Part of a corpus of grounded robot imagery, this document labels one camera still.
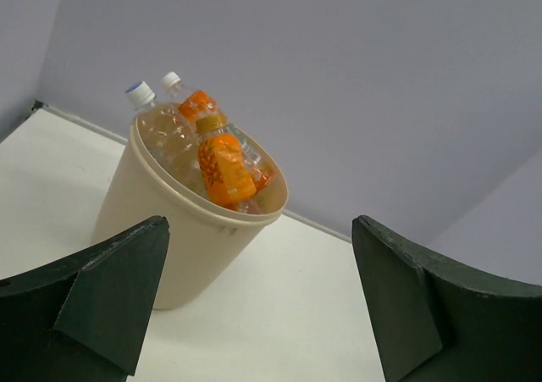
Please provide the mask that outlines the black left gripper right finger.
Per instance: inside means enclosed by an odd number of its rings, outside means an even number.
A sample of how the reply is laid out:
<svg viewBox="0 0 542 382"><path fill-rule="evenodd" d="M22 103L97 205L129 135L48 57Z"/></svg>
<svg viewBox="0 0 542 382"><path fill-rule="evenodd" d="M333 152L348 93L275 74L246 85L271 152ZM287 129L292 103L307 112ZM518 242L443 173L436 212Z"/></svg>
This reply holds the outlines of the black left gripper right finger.
<svg viewBox="0 0 542 382"><path fill-rule="evenodd" d="M352 247L387 381L539 381L541 288L360 216Z"/></svg>

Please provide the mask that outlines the short orange bottle yellow cap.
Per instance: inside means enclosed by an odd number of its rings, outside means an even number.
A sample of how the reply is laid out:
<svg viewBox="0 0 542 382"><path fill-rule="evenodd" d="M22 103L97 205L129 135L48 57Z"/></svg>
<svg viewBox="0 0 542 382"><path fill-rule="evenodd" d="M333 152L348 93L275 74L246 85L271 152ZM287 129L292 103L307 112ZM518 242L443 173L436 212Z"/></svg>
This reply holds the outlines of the short orange bottle yellow cap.
<svg viewBox="0 0 542 382"><path fill-rule="evenodd" d="M257 192L244 164L241 144L227 127L224 116L212 114L196 121L198 163L207 194L221 207L232 207Z"/></svg>

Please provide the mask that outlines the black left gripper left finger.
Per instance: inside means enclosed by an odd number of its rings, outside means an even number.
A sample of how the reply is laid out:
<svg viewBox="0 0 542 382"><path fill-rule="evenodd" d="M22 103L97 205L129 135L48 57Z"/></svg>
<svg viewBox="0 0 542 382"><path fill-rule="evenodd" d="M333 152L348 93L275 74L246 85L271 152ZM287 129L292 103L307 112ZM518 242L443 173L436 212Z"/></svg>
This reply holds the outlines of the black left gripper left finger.
<svg viewBox="0 0 542 382"><path fill-rule="evenodd" d="M169 248L153 216L1 281L3 381L125 381L136 372Z"/></svg>

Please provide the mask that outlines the clear crushed plastic bottle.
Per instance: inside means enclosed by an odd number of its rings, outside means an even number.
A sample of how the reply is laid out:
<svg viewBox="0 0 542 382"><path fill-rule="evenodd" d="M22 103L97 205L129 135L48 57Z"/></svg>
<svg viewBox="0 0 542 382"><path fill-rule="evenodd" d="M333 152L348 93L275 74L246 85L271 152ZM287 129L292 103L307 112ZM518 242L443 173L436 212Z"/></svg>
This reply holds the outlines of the clear crushed plastic bottle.
<svg viewBox="0 0 542 382"><path fill-rule="evenodd" d="M138 130L151 155L163 166L196 161L196 135L175 105L158 101L145 81L135 83L125 94L137 113Z"/></svg>

